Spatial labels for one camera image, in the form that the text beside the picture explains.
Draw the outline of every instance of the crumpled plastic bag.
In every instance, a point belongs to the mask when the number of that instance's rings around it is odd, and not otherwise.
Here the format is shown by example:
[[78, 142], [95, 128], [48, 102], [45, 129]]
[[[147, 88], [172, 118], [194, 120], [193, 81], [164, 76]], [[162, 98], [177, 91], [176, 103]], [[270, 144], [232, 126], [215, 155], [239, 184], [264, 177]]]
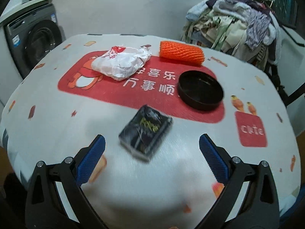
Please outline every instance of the crumpled plastic bag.
[[103, 56], [96, 58], [91, 67], [114, 80], [121, 81], [135, 74], [142, 68], [152, 53], [147, 47], [113, 46]]

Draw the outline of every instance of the black round lid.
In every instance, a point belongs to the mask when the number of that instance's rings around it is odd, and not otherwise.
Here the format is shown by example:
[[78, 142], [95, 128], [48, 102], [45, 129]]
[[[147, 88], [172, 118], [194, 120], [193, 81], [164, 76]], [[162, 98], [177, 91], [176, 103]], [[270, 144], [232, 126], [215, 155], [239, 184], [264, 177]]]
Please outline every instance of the black round lid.
[[197, 70], [185, 71], [180, 75], [178, 94], [187, 105], [198, 110], [215, 109], [224, 97], [219, 82]]

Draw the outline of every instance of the orange foam net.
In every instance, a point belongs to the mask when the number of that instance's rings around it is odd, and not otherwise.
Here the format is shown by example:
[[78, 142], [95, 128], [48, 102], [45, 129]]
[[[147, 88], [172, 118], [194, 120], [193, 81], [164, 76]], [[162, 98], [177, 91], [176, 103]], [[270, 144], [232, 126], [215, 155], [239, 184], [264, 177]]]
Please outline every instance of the orange foam net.
[[161, 41], [159, 55], [198, 66], [204, 61], [204, 53], [199, 47], [173, 41]]

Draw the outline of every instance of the blue gripper pad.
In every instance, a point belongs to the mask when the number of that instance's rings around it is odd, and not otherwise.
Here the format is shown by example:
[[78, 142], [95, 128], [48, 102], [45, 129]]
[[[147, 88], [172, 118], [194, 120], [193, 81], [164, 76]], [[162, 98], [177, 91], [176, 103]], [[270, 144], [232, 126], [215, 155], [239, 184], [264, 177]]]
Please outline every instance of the blue gripper pad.
[[229, 180], [229, 168], [224, 160], [219, 155], [216, 145], [205, 134], [199, 138], [199, 149], [201, 150], [204, 158], [206, 159], [210, 169], [212, 170], [217, 182], [224, 185]]
[[97, 162], [105, 151], [106, 141], [103, 136], [95, 141], [91, 149], [77, 167], [76, 184], [80, 187], [83, 183], [88, 182]]

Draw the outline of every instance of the white tablecloth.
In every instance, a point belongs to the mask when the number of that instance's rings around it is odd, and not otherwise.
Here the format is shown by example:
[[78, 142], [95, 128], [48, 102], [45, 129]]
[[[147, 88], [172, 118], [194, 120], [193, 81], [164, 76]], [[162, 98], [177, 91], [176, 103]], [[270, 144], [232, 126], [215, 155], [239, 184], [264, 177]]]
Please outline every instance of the white tablecloth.
[[[2, 113], [0, 142], [18, 178], [26, 186], [38, 161], [59, 163], [102, 134], [107, 166], [82, 189], [110, 228], [193, 229], [216, 200], [212, 188], [216, 179], [198, 145], [200, 135], [207, 133], [217, 146], [245, 163], [268, 161], [280, 208], [287, 210], [290, 198], [299, 191], [300, 157], [286, 108], [271, 81], [254, 66], [211, 49], [203, 48], [201, 68], [160, 59], [161, 40], [82, 34], [42, 59]], [[145, 70], [129, 81], [102, 78], [87, 68], [90, 58], [112, 46], [146, 44], [151, 45], [153, 56]], [[222, 85], [225, 96], [216, 111], [195, 111], [180, 100], [178, 77], [188, 69], [214, 75]], [[144, 81], [154, 82], [153, 89], [146, 89]], [[164, 93], [161, 85], [174, 89]], [[143, 104], [173, 117], [171, 130], [149, 163], [133, 158], [118, 140]], [[244, 183], [228, 219], [236, 216], [246, 188]], [[64, 205], [73, 217], [65, 201]]]

